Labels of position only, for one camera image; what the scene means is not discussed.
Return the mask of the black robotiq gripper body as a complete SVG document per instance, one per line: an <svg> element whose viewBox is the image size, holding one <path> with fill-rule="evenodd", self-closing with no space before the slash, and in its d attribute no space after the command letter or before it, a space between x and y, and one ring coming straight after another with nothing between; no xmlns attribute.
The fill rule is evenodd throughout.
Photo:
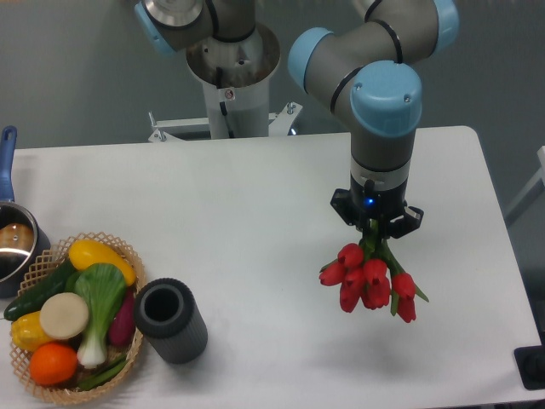
<svg viewBox="0 0 545 409"><path fill-rule="evenodd" d="M335 190L330 204L348 226L361 232L370 232L370 222L377 222L381 238L399 239L421 226L424 211L405 200L407 181L385 191L376 187L373 181L360 185L351 179L348 190Z"/></svg>

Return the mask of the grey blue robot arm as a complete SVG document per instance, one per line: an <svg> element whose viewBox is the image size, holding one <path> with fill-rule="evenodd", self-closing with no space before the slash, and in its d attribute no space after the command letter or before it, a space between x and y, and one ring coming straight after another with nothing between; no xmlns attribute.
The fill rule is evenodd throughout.
<svg viewBox="0 0 545 409"><path fill-rule="evenodd" d="M185 52L213 138L270 134L268 85L280 49L254 2L139 1L135 14L157 51ZM359 231L400 238L421 225L422 210L404 197L422 115L413 65L451 45L459 24L452 1L373 1L350 32L311 28L290 48L290 76L350 132L350 187L331 204Z"/></svg>

